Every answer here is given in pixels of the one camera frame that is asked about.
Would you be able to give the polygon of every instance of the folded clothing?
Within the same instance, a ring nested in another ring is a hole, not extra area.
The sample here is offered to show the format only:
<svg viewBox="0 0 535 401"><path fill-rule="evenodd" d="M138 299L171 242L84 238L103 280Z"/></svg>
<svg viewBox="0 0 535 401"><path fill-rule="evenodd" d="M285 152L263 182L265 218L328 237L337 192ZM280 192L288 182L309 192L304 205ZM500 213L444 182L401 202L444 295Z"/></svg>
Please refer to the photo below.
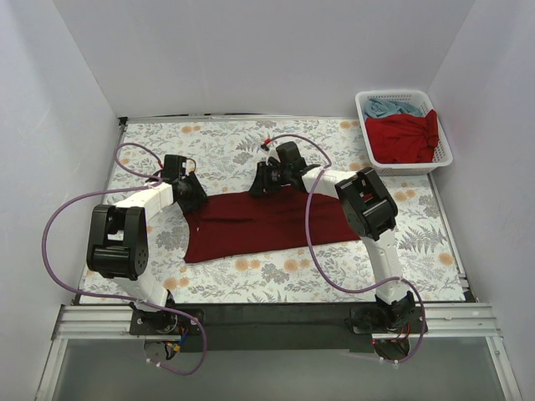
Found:
<svg viewBox="0 0 535 401"><path fill-rule="evenodd" d="M423 117L421 111L405 102L395 102L394 100L369 99L364 105L364 121L372 119L383 119L393 114L411 114L415 117Z"/></svg>
<svg viewBox="0 0 535 401"><path fill-rule="evenodd" d="M374 158L383 164L430 163L438 145L436 112L426 117L392 114L365 122Z"/></svg>
<svg viewBox="0 0 535 401"><path fill-rule="evenodd" d="M247 192L209 196L202 208L185 215L190 242L184 261L306 246L307 196L290 186L262 198ZM340 201L324 195L313 196L310 236L314 245L359 239L349 228Z"/></svg>

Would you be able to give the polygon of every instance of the wall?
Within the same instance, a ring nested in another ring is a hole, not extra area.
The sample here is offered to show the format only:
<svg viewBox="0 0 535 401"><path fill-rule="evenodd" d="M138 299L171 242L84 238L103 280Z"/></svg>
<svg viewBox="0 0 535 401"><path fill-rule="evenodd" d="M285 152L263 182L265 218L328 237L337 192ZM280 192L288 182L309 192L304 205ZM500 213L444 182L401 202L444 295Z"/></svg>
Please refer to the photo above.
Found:
<svg viewBox="0 0 535 401"><path fill-rule="evenodd" d="M535 394L535 4L477 0L429 93L454 153L437 184L470 283Z"/></svg>
<svg viewBox="0 0 535 401"><path fill-rule="evenodd" d="M114 112L356 115L427 89L473 0L54 0Z"/></svg>
<svg viewBox="0 0 535 401"><path fill-rule="evenodd" d="M49 0L0 0L0 88L0 399L27 401L59 304L71 298L44 271L44 224L64 200L104 187L118 131ZM75 207L52 229L52 262L71 285L82 272L90 209Z"/></svg>

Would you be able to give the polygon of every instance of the white plastic basket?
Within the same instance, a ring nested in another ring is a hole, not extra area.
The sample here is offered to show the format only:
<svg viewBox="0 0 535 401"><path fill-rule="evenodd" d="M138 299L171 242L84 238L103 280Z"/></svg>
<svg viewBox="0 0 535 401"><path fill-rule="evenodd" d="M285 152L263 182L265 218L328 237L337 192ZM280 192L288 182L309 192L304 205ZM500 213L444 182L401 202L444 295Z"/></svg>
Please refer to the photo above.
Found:
<svg viewBox="0 0 535 401"><path fill-rule="evenodd" d="M357 111L359 112L360 127L362 128L362 133L364 134L364 142L366 143L366 149L368 150L369 161L372 166L375 168L378 174L382 175L418 175L418 174L427 174L433 171L436 167L443 167L445 165L450 165L453 161L453 156L451 155L450 146L444 135L444 130L442 129L441 122L438 121L438 135L439 141L438 146L435 148L435 154L433 155L432 163L413 163L413 164L396 164L396 165L387 165L380 163L374 157L374 153L371 149L368 139L368 132L366 131L366 125L364 123L364 105L368 99L385 99L385 100L396 100L399 102L405 102L412 104L413 106L420 109L423 115L426 115L431 109L433 109L433 104L431 103L429 96L421 90L410 90L410 89L398 89L398 90L368 90L365 92L358 92L355 96L355 101L357 103Z"/></svg>

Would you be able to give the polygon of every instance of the teal cloth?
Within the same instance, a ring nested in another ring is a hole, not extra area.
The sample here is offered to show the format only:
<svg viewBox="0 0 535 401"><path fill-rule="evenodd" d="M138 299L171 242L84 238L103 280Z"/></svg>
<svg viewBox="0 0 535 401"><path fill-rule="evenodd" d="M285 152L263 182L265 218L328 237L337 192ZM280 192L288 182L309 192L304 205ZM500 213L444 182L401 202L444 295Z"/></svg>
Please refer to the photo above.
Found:
<svg viewBox="0 0 535 401"><path fill-rule="evenodd" d="M413 105L393 100L369 99L364 105L364 120L383 119L392 114L411 114L415 117L423 117L423 114Z"/></svg>

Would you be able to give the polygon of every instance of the purple cable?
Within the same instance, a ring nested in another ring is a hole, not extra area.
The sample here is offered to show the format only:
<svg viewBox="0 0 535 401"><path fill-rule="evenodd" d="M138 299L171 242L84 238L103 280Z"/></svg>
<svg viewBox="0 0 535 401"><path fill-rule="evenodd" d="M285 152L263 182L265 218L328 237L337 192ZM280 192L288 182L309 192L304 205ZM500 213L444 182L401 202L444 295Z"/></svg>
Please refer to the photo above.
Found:
<svg viewBox="0 0 535 401"><path fill-rule="evenodd" d="M78 201L81 201L83 199L86 199L86 198L90 198L91 196L98 196L98 195L107 195L107 194L117 194L117 193L120 193L120 192L130 192L132 190L148 190L150 189L152 186L155 186L155 185L159 185L161 184L162 180L160 177L157 177L157 176L154 176L154 175L148 175L148 174L142 174L142 173L138 173L136 171L133 171L131 169L128 169L127 167L125 167L124 165L122 165L118 158L117 158L117 154L119 152L119 149L124 147L124 146L127 146L127 145L132 145L132 146L137 146L143 150L146 150L147 152L149 152L151 155L155 156L156 159L159 161L159 164L161 163L160 161L160 158L154 153L152 152L151 150L148 150L146 147L144 147L143 145L138 145L138 144L134 144L134 143L124 143L122 145L119 145L116 149L115 149L115 152L114 152L114 158L115 158L115 162L119 165L119 167L121 167L123 170L126 170L128 171L129 173L133 174L133 175L137 175L139 177L143 177L143 178L154 178L157 180L156 183L154 183L153 185L150 185L150 186L135 186L135 187L132 187L132 188L121 188L121 189L118 189L118 190L98 190L96 192L90 192L88 194L83 194L83 195L80 195L80 196L76 196L75 198L71 199L71 200L68 200L67 202L63 203L51 216L50 218L48 219L47 221L47 224L46 226L44 227L44 230L43 230L43 238L41 239L41 255L43 256L43 263L44 263L44 268L46 269L48 275L52 278L52 280L58 284L60 287L62 287L63 289L67 290L67 291L70 291L70 292L73 292L75 294L78 294L78 295L83 295L83 296L86 296L86 297L98 297L98 298L111 298L111 299L122 299L122 300L125 300L125 301L133 301L133 302L139 302L139 303L143 303L144 305L148 306L148 307L153 307L154 309L159 309L161 311L164 311L164 312L169 312L169 313L174 313L176 315L180 315L180 316L183 316L187 319L190 319L190 320L193 320L194 322L197 322L197 326L199 327L199 330L201 331L201 336L202 336L202 356L201 356L201 360L199 361L199 363L190 371L188 372L182 372L178 369L175 369L173 368L172 366L169 366L169 365L165 365L164 363L160 363L159 361L156 361L154 359L148 359L150 360L152 363L154 364L160 364L159 366L166 369L166 370L169 370L170 372L173 372L175 374L178 374L178 375L181 375L181 376L188 376L190 374L193 374L195 373L197 370L199 370L199 368L201 367L201 365L204 363L204 360L206 358L206 352L208 350L208 339L206 337L206 332L205 332L205 329L204 327L202 326L202 324L197 320L196 317L193 317L192 315L190 315L189 313L185 313L183 311L177 311L176 309L171 309L169 307L160 307L158 305L155 305L154 303L150 303L150 302L144 302L144 301L141 301L141 300L138 300L134 297L129 297L129 296L126 296L126 295L114 295L114 294L98 294L98 293L95 293L95 292L87 292L87 291L84 291L84 290L79 290L78 288L74 288L74 287L71 287L69 286L68 284L65 284L64 282L62 282L57 276L56 274L54 273L54 270L52 270L52 267L50 266L50 261L48 260L48 252L47 252L47 241L48 241L48 233L50 232L50 227L52 226L52 223L54 223L54 220L56 219L56 217L58 217L59 213L61 213L62 211L64 211L67 207L71 206L73 203L76 203Z"/></svg>
<svg viewBox="0 0 535 401"><path fill-rule="evenodd" d="M319 261L318 261L318 258L316 257L316 252L314 252L314 248L313 248L313 244L312 244L312 239L310 238L310 206L312 204L312 197L313 197L313 194L314 192L316 191L316 188L318 187L318 184L319 184L319 181L321 180L321 177L324 175L325 173L325 169L328 169L331 165L332 165L332 162L331 162L331 159L327 156L327 154L325 153L325 151L323 149L321 149L319 147L319 145L315 144L312 140L308 139L308 138L305 138L301 135L295 135L295 134L282 134L282 135L278 135L278 136L275 136L274 138L271 138L271 141L274 141L274 140L277 140L279 138L284 138L284 137L293 137L293 138L299 138L301 140L305 140L307 142L309 142L310 144L312 144L317 150L319 150L322 155L324 155L325 159L327 159L328 161L328 164L326 164L326 166L319 172L318 174L318 177L316 177L316 180L314 181L314 183L312 184L312 188L310 189L310 192L308 193L308 197L307 197L307 206L306 206L306 209L305 209L305 215L304 215L304 230L305 230L305 235L307 236L307 245L308 245L308 250L310 251L310 256L312 257L312 260L314 262L314 265L316 266L316 268L318 269L318 272L319 274L321 275L321 277L324 278L324 280L331 286L331 287L334 287L335 289L341 291L341 292L345 292L345 293L348 293L348 294L362 294L363 292L368 292L368 291L371 291L371 290L374 290L375 288L377 287L380 287L382 286L383 284L387 283L387 282L397 282L397 281L400 281L400 282L403 282L404 284L406 284L407 286L410 287L410 289L415 293L416 295L416 298L418 298L418 303L420 304L421 306L421 318L422 318L422 325L421 325L421 330L420 330L420 336L418 337L418 341L416 342L416 345L414 347L414 349L412 350L411 353L409 353L409 355L407 355L406 357L400 359L398 361L398 363L403 363L403 362L407 362L409 359L411 359L415 354L416 352L418 351L418 349L420 349L420 346L421 346L421 343L424 339L424 334L425 334L425 308L424 308L424 301L421 299L421 296L420 294L418 293L418 290L416 290L415 286L409 282L408 280L404 279L404 278L400 278L400 277L389 277L389 278L385 278L384 280L381 280L380 282L376 282L373 286L369 286L369 287L366 287L366 288L362 288L362 289L359 289L359 290L349 290L347 288L343 288L341 286L339 286L338 284L336 284L335 282L333 282L329 276L327 276L327 273L325 273L324 269L321 267L321 265L319 264ZM390 361L389 359L386 359L387 362L390 362L390 363L395 363L395 361Z"/></svg>

